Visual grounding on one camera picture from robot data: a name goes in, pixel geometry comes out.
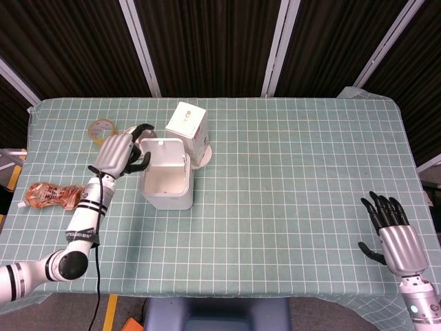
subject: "open lid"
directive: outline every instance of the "open lid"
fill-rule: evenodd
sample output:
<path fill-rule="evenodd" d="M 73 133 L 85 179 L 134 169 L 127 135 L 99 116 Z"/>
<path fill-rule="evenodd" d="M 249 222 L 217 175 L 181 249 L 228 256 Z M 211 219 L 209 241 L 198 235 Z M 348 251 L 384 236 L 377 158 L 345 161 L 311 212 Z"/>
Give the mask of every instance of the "open lid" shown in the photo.
<path fill-rule="evenodd" d="M 152 153 L 151 166 L 185 166 L 185 149 L 180 139 L 146 138 L 141 139 L 139 145 L 142 150 Z"/>

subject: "grid tablecloth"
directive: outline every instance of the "grid tablecloth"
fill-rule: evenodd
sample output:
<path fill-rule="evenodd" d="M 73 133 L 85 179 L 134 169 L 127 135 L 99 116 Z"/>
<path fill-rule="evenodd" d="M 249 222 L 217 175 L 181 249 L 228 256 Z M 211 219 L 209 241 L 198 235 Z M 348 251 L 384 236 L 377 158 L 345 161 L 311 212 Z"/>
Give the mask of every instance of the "grid tablecloth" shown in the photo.
<path fill-rule="evenodd" d="M 140 123 L 159 137 L 179 101 L 207 109 L 214 155 L 194 173 L 194 205 L 160 211 L 116 182 L 101 225 L 101 291 L 136 296 L 314 296 L 345 305 L 381 330 L 408 330 L 399 279 L 366 259 L 380 250 L 360 203 L 368 191 L 397 198 L 441 282 L 441 253 L 403 128 L 390 99 L 51 99 L 31 109 L 28 156 L 0 235 L 0 265 L 40 259 L 66 245 L 73 212 L 17 209 L 37 181 L 86 184 L 99 148 L 97 119 L 119 132 Z M 84 277 L 47 283 L 9 311 L 52 292 L 94 292 Z"/>

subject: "robotic hand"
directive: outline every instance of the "robotic hand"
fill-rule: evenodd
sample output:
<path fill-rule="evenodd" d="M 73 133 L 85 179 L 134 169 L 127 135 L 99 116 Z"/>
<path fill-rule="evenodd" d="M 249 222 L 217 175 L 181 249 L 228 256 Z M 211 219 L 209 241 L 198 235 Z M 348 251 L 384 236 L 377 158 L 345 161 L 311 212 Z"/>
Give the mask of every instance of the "robotic hand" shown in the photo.
<path fill-rule="evenodd" d="M 429 266 L 418 235 L 407 220 L 401 204 L 394 198 L 370 192 L 376 205 L 362 198 L 377 235 L 380 236 L 383 254 L 371 251 L 363 242 L 358 246 L 362 252 L 387 265 L 388 269 L 402 277 L 400 291 L 417 331 L 441 330 L 441 307 L 436 291 L 430 281 L 421 277 Z"/>
<path fill-rule="evenodd" d="M 129 134 L 118 134 L 106 139 L 94 165 L 96 174 L 84 190 L 82 200 L 66 230 L 68 246 L 40 261 L 19 262 L 0 268 L 0 304 L 29 295 L 37 286 L 49 281 L 73 281 L 88 268 L 91 248 L 99 245 L 100 219 L 105 216 L 115 192 L 115 180 L 125 173 L 146 169 L 150 152 L 140 164 L 133 164 L 141 155 L 134 145 L 144 130 L 153 130 L 150 124 L 141 124 Z"/>

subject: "gray floor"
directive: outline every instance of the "gray floor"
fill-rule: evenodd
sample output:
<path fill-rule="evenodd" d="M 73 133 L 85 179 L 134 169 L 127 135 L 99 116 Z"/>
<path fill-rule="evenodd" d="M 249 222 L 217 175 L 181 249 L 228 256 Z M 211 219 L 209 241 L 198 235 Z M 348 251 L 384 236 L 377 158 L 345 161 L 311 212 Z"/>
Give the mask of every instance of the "gray floor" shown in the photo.
<path fill-rule="evenodd" d="M 93 331 L 103 329 L 107 299 L 108 296 L 101 299 Z M 119 297 L 113 330 L 121 330 L 129 317 L 139 315 L 143 302 L 143 298 Z M 93 294 L 53 294 L 40 305 L 0 316 L 0 329 L 2 331 L 87 330 L 95 303 L 96 296 Z M 377 330 L 355 312 L 341 305 L 315 298 L 292 298 L 291 322 L 293 331 Z"/>

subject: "tape roll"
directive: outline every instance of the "tape roll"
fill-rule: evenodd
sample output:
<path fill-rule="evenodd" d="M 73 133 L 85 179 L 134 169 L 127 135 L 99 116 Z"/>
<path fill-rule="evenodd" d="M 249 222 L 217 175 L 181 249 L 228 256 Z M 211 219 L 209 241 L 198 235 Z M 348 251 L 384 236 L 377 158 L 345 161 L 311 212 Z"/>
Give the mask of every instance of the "tape roll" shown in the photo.
<path fill-rule="evenodd" d="M 102 137 L 103 131 L 108 131 L 110 134 L 106 137 Z M 104 141 L 115 134 L 118 134 L 114 124 L 108 119 L 99 119 L 89 126 L 89 137 L 93 140 L 95 144 L 98 146 L 102 146 Z"/>

